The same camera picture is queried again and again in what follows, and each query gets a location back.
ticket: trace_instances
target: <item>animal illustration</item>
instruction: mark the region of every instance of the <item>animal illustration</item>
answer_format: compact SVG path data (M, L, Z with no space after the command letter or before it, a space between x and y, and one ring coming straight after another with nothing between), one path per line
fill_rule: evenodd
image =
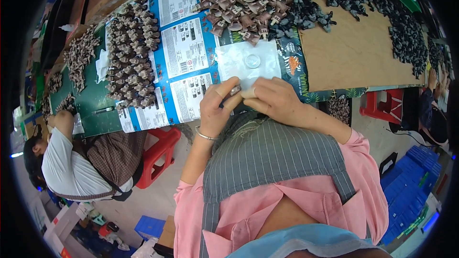
M293 56L290 56L288 60L288 64L290 66L290 74L292 75L295 75L296 68L301 66L301 63L299 62L298 57L293 57Z

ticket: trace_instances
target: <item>paper label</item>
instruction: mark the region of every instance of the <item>paper label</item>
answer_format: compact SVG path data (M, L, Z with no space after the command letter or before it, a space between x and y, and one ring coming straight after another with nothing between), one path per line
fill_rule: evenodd
M152 106L144 109L138 107L135 109L139 124L142 130L156 129L169 125L166 110L164 109L163 97L161 89L155 89L156 101Z
M197 0L158 0L158 3L161 27L197 13L191 12Z
M161 34L169 78L209 67L199 18L172 26Z
M170 84L180 123L191 122L201 117L199 103L211 84L210 73L188 77Z
M132 133L135 131L131 116L129 114L129 109L124 108L121 111L118 111L118 117L119 121L121 122L121 127L125 133Z

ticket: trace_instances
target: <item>hand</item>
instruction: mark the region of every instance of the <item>hand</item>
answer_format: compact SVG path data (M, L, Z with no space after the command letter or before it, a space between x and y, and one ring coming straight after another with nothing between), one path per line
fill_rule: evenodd
M437 73L433 68L429 70L429 78L427 82L427 87L433 91L433 89L435 89L435 84L437 82Z
M442 91L443 91L443 86L442 84L440 84L440 82L437 83L437 86L435 87L435 91L433 93L433 98L435 100L438 100L438 98L440 97L440 95L442 94Z
M258 78L252 88L257 98L244 100L244 105L263 113L279 123L305 126L305 112L309 105L298 99L292 85L280 78Z
M231 77L221 84L210 85L209 89L207 89L204 98L199 104L201 108L201 127L199 132L201 134L216 138L222 132L229 115L242 101L240 92L229 97L223 103L223 108L220 107L220 104L238 83L238 77Z

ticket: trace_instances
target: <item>gray striped apron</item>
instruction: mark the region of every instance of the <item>gray striped apron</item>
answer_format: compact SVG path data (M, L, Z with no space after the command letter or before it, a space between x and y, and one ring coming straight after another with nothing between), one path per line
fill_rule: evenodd
M257 112L232 116L215 141L204 170L202 229L215 232L225 198L310 175L330 175L342 204L356 193L333 137L280 124ZM200 257L208 258L203 234Z

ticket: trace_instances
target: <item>red plastic stool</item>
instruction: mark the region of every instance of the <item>red plastic stool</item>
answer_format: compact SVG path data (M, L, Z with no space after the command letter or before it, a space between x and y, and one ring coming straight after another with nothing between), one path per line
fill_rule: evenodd
M402 121L403 90L393 89L385 90L385 92L387 93L387 100L386 102L380 102L378 107L376 107L378 104L376 101L376 92L367 92L367 106L360 107L360 114L400 124Z
M144 170L141 176L141 179L135 186L145 189L150 186L155 179L158 178L163 171L169 167L169 165L174 163L172 154L174 152L174 147L177 141L179 141L182 133L177 128L172 128L169 131L163 131L162 129L149 129L148 133L154 135L159 139L148 150L144 151ZM162 166L157 166L155 163L160 157L166 155L166 159Z

